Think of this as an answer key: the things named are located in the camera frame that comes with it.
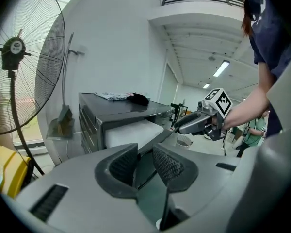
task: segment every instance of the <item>vent slot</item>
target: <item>vent slot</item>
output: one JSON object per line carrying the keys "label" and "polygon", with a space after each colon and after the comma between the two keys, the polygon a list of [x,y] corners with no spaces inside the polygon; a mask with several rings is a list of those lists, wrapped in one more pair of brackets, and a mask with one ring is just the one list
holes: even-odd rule
{"label": "vent slot", "polygon": [[61,185],[54,185],[46,194],[38,201],[38,203],[30,210],[38,219],[46,222],[60,200],[64,197],[68,188]]}

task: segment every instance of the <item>ceiling light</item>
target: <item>ceiling light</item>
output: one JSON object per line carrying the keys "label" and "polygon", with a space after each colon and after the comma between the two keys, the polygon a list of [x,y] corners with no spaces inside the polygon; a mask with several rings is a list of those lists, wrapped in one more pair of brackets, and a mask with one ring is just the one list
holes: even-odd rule
{"label": "ceiling light", "polygon": [[219,67],[219,69],[215,72],[213,76],[218,77],[225,70],[225,68],[228,67],[228,65],[229,65],[229,61],[224,60],[221,66]]}

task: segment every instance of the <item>ceiling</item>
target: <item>ceiling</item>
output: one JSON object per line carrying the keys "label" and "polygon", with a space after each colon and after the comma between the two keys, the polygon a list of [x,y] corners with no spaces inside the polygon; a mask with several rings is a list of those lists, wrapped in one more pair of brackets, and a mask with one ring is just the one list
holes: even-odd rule
{"label": "ceiling", "polygon": [[[233,99],[246,98],[258,82],[258,67],[249,39],[242,30],[218,24],[181,23],[164,25],[176,54],[184,85],[208,90],[223,88]],[[214,73],[224,60],[230,65]]]}

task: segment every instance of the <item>navy shirt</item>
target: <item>navy shirt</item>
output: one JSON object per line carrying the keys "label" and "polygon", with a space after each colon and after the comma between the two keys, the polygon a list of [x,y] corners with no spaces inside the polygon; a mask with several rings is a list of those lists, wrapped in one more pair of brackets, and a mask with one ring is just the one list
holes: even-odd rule
{"label": "navy shirt", "polygon": [[[254,51],[254,63],[266,63],[277,80],[291,60],[291,37],[270,0],[248,2],[252,17],[253,35],[250,36],[250,42]],[[272,106],[267,128],[267,137],[282,129]]]}

